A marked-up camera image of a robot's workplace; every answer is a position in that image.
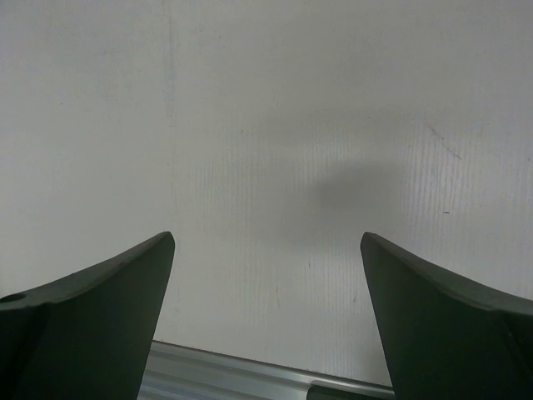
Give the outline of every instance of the metal bar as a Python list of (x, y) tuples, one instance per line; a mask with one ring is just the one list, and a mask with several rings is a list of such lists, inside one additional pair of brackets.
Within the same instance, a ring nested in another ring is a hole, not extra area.
[(311, 385), (393, 399), (389, 387), (153, 342), (140, 399), (304, 400)]

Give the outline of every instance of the white wall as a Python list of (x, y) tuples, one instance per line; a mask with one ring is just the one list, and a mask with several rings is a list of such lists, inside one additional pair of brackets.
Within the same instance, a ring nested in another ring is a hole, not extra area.
[(533, 298), (533, 2), (0, 2), (0, 294), (169, 229), (156, 339), (388, 383), (370, 230)]

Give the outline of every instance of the scuff mark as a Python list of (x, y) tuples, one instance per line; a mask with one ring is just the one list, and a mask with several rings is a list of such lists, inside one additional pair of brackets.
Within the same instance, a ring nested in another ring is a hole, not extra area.
[(167, 120), (172, 128), (177, 125), (176, 118), (176, 55), (177, 55), (177, 38), (176, 29), (174, 28), (174, 18), (169, 0), (163, 1), (164, 18), (167, 23), (167, 51), (163, 59), (163, 79), (165, 90), (165, 106), (167, 111)]
[(436, 138), (439, 139), (439, 141), (441, 142), (441, 146), (449, 153), (451, 154), (453, 157), (457, 158), (458, 160), (461, 160), (462, 161), (462, 158), (459, 154), (457, 154), (456, 152), (454, 152), (451, 148), (449, 148), (448, 146), (446, 146), (446, 140), (444, 139), (444, 137), (438, 133), (432, 126), (430, 125), (426, 125), (427, 128), (431, 131), (431, 133), (433, 133), (433, 136), (435, 136)]
[(281, 308), (280, 291), (277, 285), (276, 285), (276, 300), (277, 300), (277, 307)]
[(484, 123), (483, 125), (481, 125), (480, 130), (479, 130), (479, 132), (477, 133), (477, 137), (479, 137), (479, 138), (483, 138), (483, 133), (484, 133), (484, 131), (485, 131), (485, 127), (488, 127), (489, 125), (491, 125), (490, 122), (487, 122), (487, 123)]
[(52, 28), (54, 25), (54, 17), (57, 15), (56, 5), (54, 2), (51, 2), (47, 5), (47, 12), (48, 12), (48, 18), (47, 18), (47, 27), (44, 31), (44, 41), (45, 43), (49, 43), (52, 39)]
[(172, 151), (172, 165), (171, 169), (171, 190), (172, 200), (174, 202), (174, 209), (172, 210), (171, 218), (174, 223), (177, 222), (177, 96), (176, 96), (176, 58), (177, 58), (177, 32), (174, 27), (174, 18), (172, 16), (172, 8), (169, 0), (162, 0), (163, 21), (166, 23), (166, 40), (167, 51), (163, 54), (163, 90), (165, 96), (165, 108), (167, 113), (167, 123), (170, 127), (170, 150)]
[(110, 56), (110, 57), (112, 57), (112, 56), (119, 56), (119, 55), (124, 54), (126, 52), (127, 52), (127, 50), (119, 48), (119, 49), (116, 49), (116, 50), (103, 50), (101, 52), (96, 52), (94, 55), (95, 56), (104, 56), (104, 57)]

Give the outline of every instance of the dark green plastic part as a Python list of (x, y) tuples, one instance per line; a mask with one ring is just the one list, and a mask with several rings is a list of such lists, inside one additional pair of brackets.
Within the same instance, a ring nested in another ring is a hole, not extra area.
[(532, 301), (372, 233), (361, 252), (396, 398), (533, 398)]
[(161, 233), (0, 299), (0, 398), (137, 398), (173, 254)]

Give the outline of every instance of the white backdrop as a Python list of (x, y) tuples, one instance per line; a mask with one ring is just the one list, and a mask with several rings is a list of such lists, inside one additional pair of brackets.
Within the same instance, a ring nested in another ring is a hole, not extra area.
[(0, 295), (171, 230), (156, 339), (389, 383), (366, 231), (533, 298), (533, 2), (0, 2)]

